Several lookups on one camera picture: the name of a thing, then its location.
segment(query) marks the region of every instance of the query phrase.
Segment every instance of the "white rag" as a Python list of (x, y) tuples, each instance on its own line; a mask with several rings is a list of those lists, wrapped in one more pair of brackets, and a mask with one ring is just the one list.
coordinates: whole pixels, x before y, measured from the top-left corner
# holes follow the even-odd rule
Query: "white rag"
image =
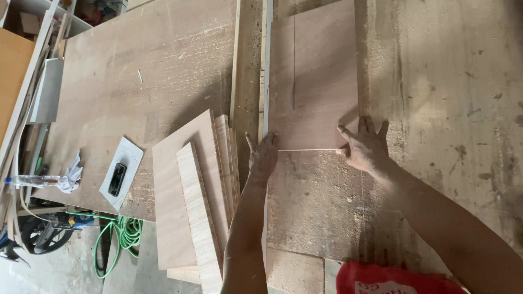
[(80, 150), (78, 150), (73, 164), (71, 164), (71, 166), (67, 168), (67, 171), (65, 171), (65, 175), (58, 180), (56, 186), (60, 191), (70, 194), (78, 188), (79, 184), (77, 181), (80, 179), (82, 170), (84, 169), (83, 167), (78, 167), (78, 163), (80, 163)]

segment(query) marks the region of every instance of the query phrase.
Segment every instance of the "red fabric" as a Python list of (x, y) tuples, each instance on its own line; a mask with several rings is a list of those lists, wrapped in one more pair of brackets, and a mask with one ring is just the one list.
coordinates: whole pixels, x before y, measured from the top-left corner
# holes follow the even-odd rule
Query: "red fabric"
[(336, 277), (338, 294), (466, 294), (453, 282), (398, 267), (346, 263)]

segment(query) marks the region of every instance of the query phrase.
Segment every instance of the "cloth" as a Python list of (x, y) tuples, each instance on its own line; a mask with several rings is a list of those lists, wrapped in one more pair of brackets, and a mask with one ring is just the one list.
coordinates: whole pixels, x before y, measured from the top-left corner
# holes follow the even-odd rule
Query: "cloth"
[(398, 267), (345, 263), (336, 276), (338, 294), (467, 294), (450, 280)]
[(80, 150), (76, 154), (76, 158), (70, 167), (65, 171), (65, 175), (58, 180), (56, 186), (60, 191), (70, 194), (72, 191), (76, 190), (79, 186), (78, 180), (82, 175), (83, 167), (78, 167), (80, 163)]

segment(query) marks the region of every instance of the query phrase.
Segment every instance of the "plastic bottle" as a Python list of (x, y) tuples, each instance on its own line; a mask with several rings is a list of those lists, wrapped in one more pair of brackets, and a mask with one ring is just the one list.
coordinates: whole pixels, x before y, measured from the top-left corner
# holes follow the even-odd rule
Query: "plastic bottle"
[(15, 186), (33, 186), (33, 187), (46, 187), (56, 186), (60, 176), (25, 176), (19, 175), (14, 178), (5, 178), (6, 184), (13, 184)]

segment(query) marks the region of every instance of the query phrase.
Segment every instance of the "air hose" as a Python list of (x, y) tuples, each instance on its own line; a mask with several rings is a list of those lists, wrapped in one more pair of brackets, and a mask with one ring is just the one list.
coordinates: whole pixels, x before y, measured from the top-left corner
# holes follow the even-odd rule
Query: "air hose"
[[(120, 255), (120, 249), (127, 249), (129, 250), (129, 253), (131, 253), (132, 256), (138, 257), (138, 254), (136, 254), (131, 247), (140, 245), (140, 236), (142, 234), (142, 220), (132, 219), (128, 217), (118, 216), (117, 219), (111, 218), (111, 217), (105, 217), (100, 216), (97, 214), (91, 214), (91, 213), (84, 213), (84, 212), (72, 212), (68, 211), (69, 214), (76, 214), (79, 216), (88, 216), (88, 217), (95, 217), (95, 218), (102, 218), (110, 220), (110, 222), (105, 226), (105, 228), (102, 229), (100, 232), (100, 235), (98, 235), (98, 238), (96, 239), (95, 244), (95, 254), (94, 254), (94, 266), (95, 266), (95, 272), (96, 276), (100, 279), (103, 279), (109, 275), (109, 273), (112, 271), (114, 266), (116, 265), (116, 260), (118, 260), (118, 256)], [(109, 229), (109, 235), (112, 240), (112, 231), (116, 232), (116, 237), (118, 240), (118, 249), (116, 250), (115, 260), (112, 262), (111, 267), (106, 271), (106, 273), (102, 276), (100, 272), (98, 271), (98, 266), (96, 263), (97, 260), (97, 252), (98, 252), (98, 243), (100, 241), (100, 237), (105, 232), (107, 228)]]

